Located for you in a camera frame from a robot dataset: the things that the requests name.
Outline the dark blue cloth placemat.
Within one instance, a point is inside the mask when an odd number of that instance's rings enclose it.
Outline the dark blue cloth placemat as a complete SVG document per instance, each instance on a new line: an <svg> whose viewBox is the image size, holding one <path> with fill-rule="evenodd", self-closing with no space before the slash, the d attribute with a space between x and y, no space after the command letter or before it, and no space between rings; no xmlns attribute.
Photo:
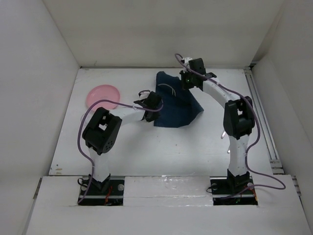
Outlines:
<svg viewBox="0 0 313 235"><path fill-rule="evenodd" d="M160 71L156 74L156 93L163 100L155 127L180 128L189 125L204 109L189 90L181 87L181 80Z"/></svg>

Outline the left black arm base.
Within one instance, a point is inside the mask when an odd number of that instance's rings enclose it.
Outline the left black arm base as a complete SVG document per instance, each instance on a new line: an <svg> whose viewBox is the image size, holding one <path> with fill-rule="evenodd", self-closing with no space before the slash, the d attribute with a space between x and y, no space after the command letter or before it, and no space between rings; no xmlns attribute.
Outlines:
<svg viewBox="0 0 313 235"><path fill-rule="evenodd" d="M103 190L91 184L87 190L89 179L79 178L79 206L122 206L124 199L125 177L111 177L106 180Z"/></svg>

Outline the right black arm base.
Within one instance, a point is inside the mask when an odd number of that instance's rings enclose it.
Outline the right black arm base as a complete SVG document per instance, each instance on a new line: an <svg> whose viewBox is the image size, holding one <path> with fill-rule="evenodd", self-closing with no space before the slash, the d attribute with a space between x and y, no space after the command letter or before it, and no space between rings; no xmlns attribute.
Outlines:
<svg viewBox="0 0 313 235"><path fill-rule="evenodd" d="M257 206L255 190L248 187L252 183L249 172L233 176L228 170L226 177L211 177L206 192L212 195L214 206Z"/></svg>

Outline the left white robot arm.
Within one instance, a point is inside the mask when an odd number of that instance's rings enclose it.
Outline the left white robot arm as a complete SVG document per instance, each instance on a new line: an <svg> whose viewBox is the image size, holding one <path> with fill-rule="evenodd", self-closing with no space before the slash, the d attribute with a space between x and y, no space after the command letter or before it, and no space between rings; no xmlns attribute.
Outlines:
<svg viewBox="0 0 313 235"><path fill-rule="evenodd" d="M113 148L120 128L138 121L152 122L159 117L162 107L161 96L151 91L146 98L134 101L133 105L110 111L99 107L92 116L86 116L89 120L83 124L82 138L92 160L93 173L89 180L98 194L104 194L109 189L108 152Z"/></svg>

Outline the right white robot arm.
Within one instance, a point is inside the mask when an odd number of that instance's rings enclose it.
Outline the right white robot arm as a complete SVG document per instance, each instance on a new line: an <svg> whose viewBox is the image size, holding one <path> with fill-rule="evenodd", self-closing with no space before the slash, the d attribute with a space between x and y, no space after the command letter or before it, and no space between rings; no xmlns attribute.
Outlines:
<svg viewBox="0 0 313 235"><path fill-rule="evenodd" d="M175 58L183 66L180 71L182 87L197 87L224 108L223 126L230 142L228 174L233 176L226 180L226 187L230 192L237 193L244 187L239 176L248 172L245 156L249 136L255 125L252 101L248 96L243 98L237 92L227 89L214 73L207 73L201 58L183 58L180 54L176 54Z"/></svg>

